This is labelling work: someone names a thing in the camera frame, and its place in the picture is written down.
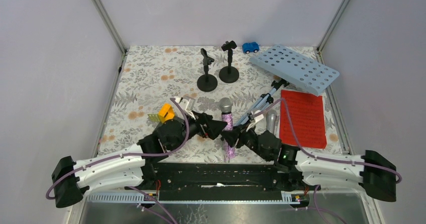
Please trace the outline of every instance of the yellow block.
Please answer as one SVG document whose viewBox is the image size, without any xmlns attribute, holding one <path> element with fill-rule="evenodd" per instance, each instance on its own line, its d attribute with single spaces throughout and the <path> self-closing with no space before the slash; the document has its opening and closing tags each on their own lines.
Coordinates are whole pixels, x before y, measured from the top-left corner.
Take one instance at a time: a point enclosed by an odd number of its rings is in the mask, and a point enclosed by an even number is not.
<svg viewBox="0 0 426 224">
<path fill-rule="evenodd" d="M 160 121 L 162 123 L 166 122 L 167 120 L 171 120 L 174 118 L 174 111 L 170 104 L 165 103 L 163 107 L 158 112 L 158 117 L 160 118 Z"/>
</svg>

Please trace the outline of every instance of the white wall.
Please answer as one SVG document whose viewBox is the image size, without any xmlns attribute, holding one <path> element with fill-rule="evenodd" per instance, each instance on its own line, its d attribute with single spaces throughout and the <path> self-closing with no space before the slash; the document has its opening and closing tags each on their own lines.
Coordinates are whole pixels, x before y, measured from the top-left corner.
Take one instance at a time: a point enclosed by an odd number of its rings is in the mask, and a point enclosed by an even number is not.
<svg viewBox="0 0 426 224">
<path fill-rule="evenodd" d="M 60 158 L 90 157 L 120 53 L 91 0 L 0 0 L 0 223 L 61 223 Z"/>
<path fill-rule="evenodd" d="M 316 46 L 342 0 L 102 0 L 125 44 Z"/>
<path fill-rule="evenodd" d="M 352 0 L 324 49 L 357 153 L 377 150 L 403 181 L 387 224 L 426 220 L 426 0 Z"/>
</svg>

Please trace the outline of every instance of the floral pattern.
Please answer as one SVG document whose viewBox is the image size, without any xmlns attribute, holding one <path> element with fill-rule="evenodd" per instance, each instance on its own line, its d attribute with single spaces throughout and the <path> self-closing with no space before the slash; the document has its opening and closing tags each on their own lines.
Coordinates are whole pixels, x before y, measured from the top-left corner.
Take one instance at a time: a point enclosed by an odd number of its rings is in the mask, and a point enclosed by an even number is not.
<svg viewBox="0 0 426 224">
<path fill-rule="evenodd" d="M 149 120 L 148 114 L 156 114 L 164 103 L 173 106 L 169 100 L 171 97 L 188 95 L 195 98 L 194 110 L 213 115 L 216 120 L 221 119 L 219 100 L 222 97 L 229 97 L 234 103 L 232 113 L 234 121 L 237 121 L 261 94 L 270 91 L 273 80 L 279 80 L 274 74 L 249 62 L 249 58 L 257 55 L 256 53 L 244 54 L 238 47 L 234 50 L 233 66 L 239 70 L 240 78 L 235 83 L 223 83 L 219 79 L 219 71 L 227 65 L 227 53 L 220 47 L 207 46 L 204 48 L 208 55 L 215 59 L 209 73 L 216 76 L 218 86 L 212 92 L 202 92 L 196 86 L 198 77 L 204 74 L 200 48 L 200 46 L 133 46 L 129 49 L 105 132 L 99 141 L 99 155 L 123 149 L 152 133 L 158 123 Z M 266 49 L 268 47 L 261 47 L 260 52 Z M 291 47 L 291 49 L 309 58 L 315 58 L 313 47 Z M 301 91 L 293 85 L 287 89 Z M 330 101 L 325 92 L 322 96 L 328 144 L 325 149 L 314 151 L 341 153 Z M 280 91 L 273 97 L 280 98 Z M 279 113 L 279 104 L 275 109 Z M 256 131 L 260 133 L 265 128 L 265 121 L 261 121 L 256 126 Z M 197 136 L 189 140 L 180 151 L 163 161 L 223 162 L 225 154 L 222 146 L 220 138 L 210 140 Z M 231 160 L 231 163 L 263 162 L 246 147 L 237 149 L 236 157 Z"/>
</svg>

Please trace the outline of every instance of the metal plate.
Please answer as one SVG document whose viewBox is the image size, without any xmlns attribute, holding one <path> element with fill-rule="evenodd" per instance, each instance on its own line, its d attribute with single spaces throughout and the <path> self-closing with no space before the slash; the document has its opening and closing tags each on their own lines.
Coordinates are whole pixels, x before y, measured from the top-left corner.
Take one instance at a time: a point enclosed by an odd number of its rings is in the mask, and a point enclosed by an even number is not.
<svg viewBox="0 0 426 224">
<path fill-rule="evenodd" d="M 145 191 L 145 193 L 155 193 L 152 191 Z M 299 204 L 298 201 L 291 201 L 291 194 L 281 192 L 282 200 L 219 200 L 219 201 L 203 201 L 203 200 L 173 200 L 162 201 L 161 191 L 158 193 L 158 198 L 161 203 L 167 204 Z M 102 203 L 154 203 L 153 201 L 146 201 L 144 196 L 137 192 L 98 192 L 93 193 L 87 197 L 88 202 L 102 202 Z"/>
<path fill-rule="evenodd" d="M 336 70 L 282 45 L 275 45 L 250 62 L 319 96 L 339 75 Z"/>
</svg>

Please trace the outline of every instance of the red paper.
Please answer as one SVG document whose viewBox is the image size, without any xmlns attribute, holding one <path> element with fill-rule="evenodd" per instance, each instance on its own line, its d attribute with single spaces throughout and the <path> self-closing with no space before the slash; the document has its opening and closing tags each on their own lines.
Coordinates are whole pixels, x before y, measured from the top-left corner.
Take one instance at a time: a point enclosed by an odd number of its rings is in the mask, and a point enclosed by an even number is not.
<svg viewBox="0 0 426 224">
<path fill-rule="evenodd" d="M 303 147 L 324 149 L 327 146 L 327 139 L 323 97 L 287 90 L 281 91 L 281 97 L 287 101 L 291 122 L 300 144 Z M 281 103 L 280 139 L 285 144 L 297 146 L 284 103 Z"/>
</svg>

